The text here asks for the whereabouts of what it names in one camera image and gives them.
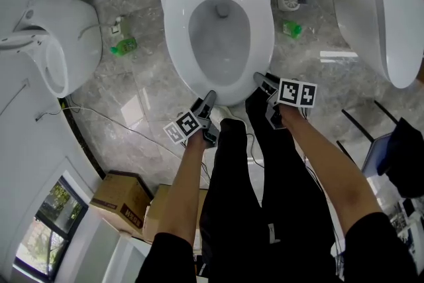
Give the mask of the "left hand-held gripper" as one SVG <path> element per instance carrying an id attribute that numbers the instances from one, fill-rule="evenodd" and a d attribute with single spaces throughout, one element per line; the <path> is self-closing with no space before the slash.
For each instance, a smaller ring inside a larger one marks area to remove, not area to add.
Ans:
<path id="1" fill-rule="evenodd" d="M 168 123 L 163 130 L 174 143 L 180 144 L 201 131 L 207 146 L 217 146 L 219 130 L 210 120 L 210 113 L 217 98 L 215 91 L 209 91 L 204 99 L 198 98 L 193 104 L 193 112 L 189 109 Z"/>

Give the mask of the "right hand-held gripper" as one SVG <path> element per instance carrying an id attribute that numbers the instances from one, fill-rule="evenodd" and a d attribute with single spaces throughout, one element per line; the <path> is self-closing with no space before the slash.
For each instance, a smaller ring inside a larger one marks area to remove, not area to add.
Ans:
<path id="1" fill-rule="evenodd" d="M 274 130 L 284 129 L 279 104 L 311 109 L 315 106 L 317 84 L 279 78 L 269 72 L 264 76 L 259 72 L 253 75 L 257 86 L 269 95 L 265 117 Z"/>

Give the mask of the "person's right forearm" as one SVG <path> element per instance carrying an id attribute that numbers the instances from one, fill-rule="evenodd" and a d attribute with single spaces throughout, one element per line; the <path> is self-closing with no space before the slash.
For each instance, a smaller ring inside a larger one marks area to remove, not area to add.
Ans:
<path id="1" fill-rule="evenodd" d="M 333 204 L 343 233 L 360 219 L 382 213 L 378 201 L 358 167 L 327 140 L 295 107 L 279 105 L 282 123 L 290 131 Z"/>

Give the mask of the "person's left forearm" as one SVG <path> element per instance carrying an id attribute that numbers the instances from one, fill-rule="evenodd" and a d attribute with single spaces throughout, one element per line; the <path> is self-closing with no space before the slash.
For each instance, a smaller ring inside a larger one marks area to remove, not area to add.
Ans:
<path id="1" fill-rule="evenodd" d="M 205 147 L 206 142 L 201 131 L 188 138 L 157 229 L 159 233 L 182 238 L 190 245 L 195 240 L 201 163 Z"/>

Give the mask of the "white boxy smart toilet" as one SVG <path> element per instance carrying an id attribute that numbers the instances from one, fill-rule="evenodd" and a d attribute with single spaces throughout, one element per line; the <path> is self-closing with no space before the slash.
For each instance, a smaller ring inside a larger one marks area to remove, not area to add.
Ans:
<path id="1" fill-rule="evenodd" d="M 352 50 L 392 85 L 410 86 L 424 56 L 424 0 L 333 0 Z"/>

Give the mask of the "white egg-shaped toilet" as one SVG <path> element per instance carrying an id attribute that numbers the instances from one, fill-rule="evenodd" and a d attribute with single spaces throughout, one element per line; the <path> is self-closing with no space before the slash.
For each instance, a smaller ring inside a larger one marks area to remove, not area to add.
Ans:
<path id="1" fill-rule="evenodd" d="M 49 91 L 63 98 L 81 87 L 98 67 L 102 54 L 99 19 L 81 0 L 32 0 L 14 32 L 41 30 L 43 40 L 30 53 Z"/>

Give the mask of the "person's white shoe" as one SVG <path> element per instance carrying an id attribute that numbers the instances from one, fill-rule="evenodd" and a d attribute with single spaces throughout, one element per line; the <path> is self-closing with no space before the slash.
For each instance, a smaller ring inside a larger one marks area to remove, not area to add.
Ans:
<path id="1" fill-rule="evenodd" d="M 220 125 L 223 119 L 232 119 L 235 121 L 241 121 L 246 126 L 246 122 L 240 117 L 233 115 L 231 110 L 226 106 L 214 106 L 209 117 L 214 125 Z"/>

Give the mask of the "small white round device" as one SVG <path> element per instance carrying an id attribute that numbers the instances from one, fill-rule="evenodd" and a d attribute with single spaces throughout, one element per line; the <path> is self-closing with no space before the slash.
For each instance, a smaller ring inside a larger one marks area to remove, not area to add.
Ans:
<path id="1" fill-rule="evenodd" d="M 300 8 L 298 0 L 277 0 L 277 6 L 284 12 L 294 12 Z"/>

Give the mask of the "plain small cardboard box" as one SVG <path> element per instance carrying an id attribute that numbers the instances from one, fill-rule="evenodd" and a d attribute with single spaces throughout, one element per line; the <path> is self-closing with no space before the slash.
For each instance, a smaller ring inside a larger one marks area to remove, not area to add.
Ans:
<path id="1" fill-rule="evenodd" d="M 142 238 L 147 243 L 152 244 L 155 235 L 157 234 L 159 220 L 164 212 L 164 204 L 166 203 L 168 192 L 171 186 L 160 184 L 154 199 L 151 201 L 150 205 L 146 209 L 144 216 L 144 224 L 142 228 Z M 202 239 L 201 233 L 199 230 L 199 220 L 201 216 L 202 207 L 205 201 L 205 197 L 208 190 L 199 189 L 199 201 L 198 201 L 198 210 L 197 210 L 197 220 L 196 220 L 196 232 L 195 240 L 193 243 L 193 253 L 195 255 L 201 254 Z"/>

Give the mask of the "person's black trousers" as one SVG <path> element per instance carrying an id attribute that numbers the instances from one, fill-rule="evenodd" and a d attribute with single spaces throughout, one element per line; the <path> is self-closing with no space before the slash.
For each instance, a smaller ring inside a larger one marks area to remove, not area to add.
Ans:
<path id="1" fill-rule="evenodd" d="M 257 89 L 245 102 L 264 157 L 261 198 L 248 173 L 244 123 L 220 123 L 199 221 L 209 283 L 342 283 L 331 255 L 335 235 L 325 194 L 291 133 L 270 126 L 266 100 Z"/>

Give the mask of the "cardboard box with brown print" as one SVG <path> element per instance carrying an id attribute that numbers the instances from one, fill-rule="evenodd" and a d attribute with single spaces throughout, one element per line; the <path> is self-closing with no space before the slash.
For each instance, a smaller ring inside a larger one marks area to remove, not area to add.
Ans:
<path id="1" fill-rule="evenodd" d="M 144 216 L 153 198 L 138 174 L 110 170 L 89 204 L 116 230 L 142 237 Z"/>

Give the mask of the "white floor-standing cabinet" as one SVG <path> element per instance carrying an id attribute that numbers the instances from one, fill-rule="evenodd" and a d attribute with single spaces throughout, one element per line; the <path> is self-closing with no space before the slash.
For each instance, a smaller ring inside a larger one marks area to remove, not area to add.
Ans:
<path id="1" fill-rule="evenodd" d="M 118 232 L 91 207 L 74 234 L 55 283 L 134 283 L 150 248 Z"/>

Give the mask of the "person's black shirt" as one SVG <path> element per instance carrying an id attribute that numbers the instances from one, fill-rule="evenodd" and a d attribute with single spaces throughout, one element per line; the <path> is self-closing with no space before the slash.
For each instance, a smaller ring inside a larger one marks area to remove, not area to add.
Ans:
<path id="1" fill-rule="evenodd" d="M 420 283 L 407 246 L 383 213 L 357 221 L 345 237 L 344 278 L 339 279 L 322 257 L 304 258 L 309 269 L 282 264 L 228 262 L 212 272 L 209 283 Z M 159 233 L 134 283 L 196 283 L 189 243 L 175 235 Z"/>

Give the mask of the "black-framed window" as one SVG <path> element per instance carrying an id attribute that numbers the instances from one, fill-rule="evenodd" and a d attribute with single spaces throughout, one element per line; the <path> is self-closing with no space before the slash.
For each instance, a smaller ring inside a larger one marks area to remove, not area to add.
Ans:
<path id="1" fill-rule="evenodd" d="M 33 217 L 14 264 L 41 282 L 52 283 L 87 211 L 88 204 L 60 177 Z"/>

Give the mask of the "cluttered equipment table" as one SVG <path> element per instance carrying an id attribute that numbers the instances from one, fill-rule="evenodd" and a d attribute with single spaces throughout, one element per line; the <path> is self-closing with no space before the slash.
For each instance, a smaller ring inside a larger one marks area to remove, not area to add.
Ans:
<path id="1" fill-rule="evenodd" d="M 421 274 L 424 271 L 424 207 L 416 199 L 401 199 L 388 212 L 392 226 L 408 247 Z"/>

